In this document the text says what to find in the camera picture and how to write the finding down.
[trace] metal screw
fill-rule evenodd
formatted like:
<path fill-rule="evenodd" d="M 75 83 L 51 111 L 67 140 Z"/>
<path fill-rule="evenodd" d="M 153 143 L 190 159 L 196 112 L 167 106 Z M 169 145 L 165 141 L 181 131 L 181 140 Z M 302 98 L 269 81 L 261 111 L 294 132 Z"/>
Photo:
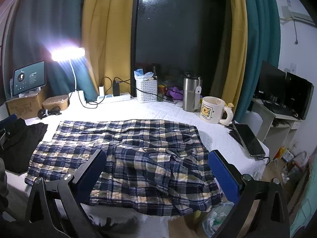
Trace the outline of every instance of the metal screw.
<path fill-rule="evenodd" d="M 279 179 L 277 179 L 277 178 L 273 178 L 273 182 L 274 182 L 275 184 L 280 184 L 280 181 L 279 181 Z"/>
<path fill-rule="evenodd" d="M 246 181 L 250 181 L 252 179 L 252 177 L 251 177 L 251 175 L 244 174 L 243 179 L 245 179 Z"/>
<path fill-rule="evenodd" d="M 64 180 L 68 180 L 72 178 L 72 174 L 67 174 L 67 175 L 64 175 Z"/>
<path fill-rule="evenodd" d="M 37 177 L 34 182 L 35 183 L 40 183 L 41 181 L 42 181 L 42 179 L 40 177 Z"/>

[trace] brown cardboard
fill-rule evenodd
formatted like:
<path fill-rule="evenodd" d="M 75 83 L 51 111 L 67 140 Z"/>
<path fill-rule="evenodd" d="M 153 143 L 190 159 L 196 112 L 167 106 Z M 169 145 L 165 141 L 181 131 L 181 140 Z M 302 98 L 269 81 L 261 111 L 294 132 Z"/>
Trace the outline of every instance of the brown cardboard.
<path fill-rule="evenodd" d="M 16 113 L 18 118 L 30 119 L 37 117 L 37 112 L 42 109 L 42 103 L 45 101 L 45 91 L 40 91 L 28 94 L 21 98 L 15 98 L 7 101 L 9 113 Z"/>

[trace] cartoon bear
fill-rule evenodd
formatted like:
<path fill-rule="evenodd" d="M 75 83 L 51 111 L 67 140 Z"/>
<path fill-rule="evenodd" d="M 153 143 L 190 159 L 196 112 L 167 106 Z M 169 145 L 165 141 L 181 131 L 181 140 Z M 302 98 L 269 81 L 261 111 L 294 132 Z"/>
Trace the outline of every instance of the cartoon bear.
<path fill-rule="evenodd" d="M 204 104 L 201 107 L 201 113 L 207 117 L 210 115 L 210 108 L 207 108 Z"/>

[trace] plaid shirt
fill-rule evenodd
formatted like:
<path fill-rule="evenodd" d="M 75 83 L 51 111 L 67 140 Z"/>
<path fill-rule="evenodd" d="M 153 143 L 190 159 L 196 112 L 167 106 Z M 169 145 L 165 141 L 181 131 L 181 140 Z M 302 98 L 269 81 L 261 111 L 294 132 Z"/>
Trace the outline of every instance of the plaid shirt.
<path fill-rule="evenodd" d="M 120 206 L 147 215 L 187 215 L 221 202 L 209 152 L 195 126 L 165 120 L 62 121 L 34 151 L 25 182 L 59 180 L 96 149 L 107 163 L 87 205 Z"/>

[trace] mug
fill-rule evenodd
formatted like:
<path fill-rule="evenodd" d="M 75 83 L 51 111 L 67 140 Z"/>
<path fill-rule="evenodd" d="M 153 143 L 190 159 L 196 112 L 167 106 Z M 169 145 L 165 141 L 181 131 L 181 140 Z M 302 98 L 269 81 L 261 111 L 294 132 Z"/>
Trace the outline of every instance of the mug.
<path fill-rule="evenodd" d="M 233 112 L 232 109 L 225 106 L 225 104 L 226 103 L 220 98 L 204 97 L 201 104 L 200 118 L 208 123 L 231 124 Z M 227 112 L 227 118 L 221 119 L 224 110 Z"/>

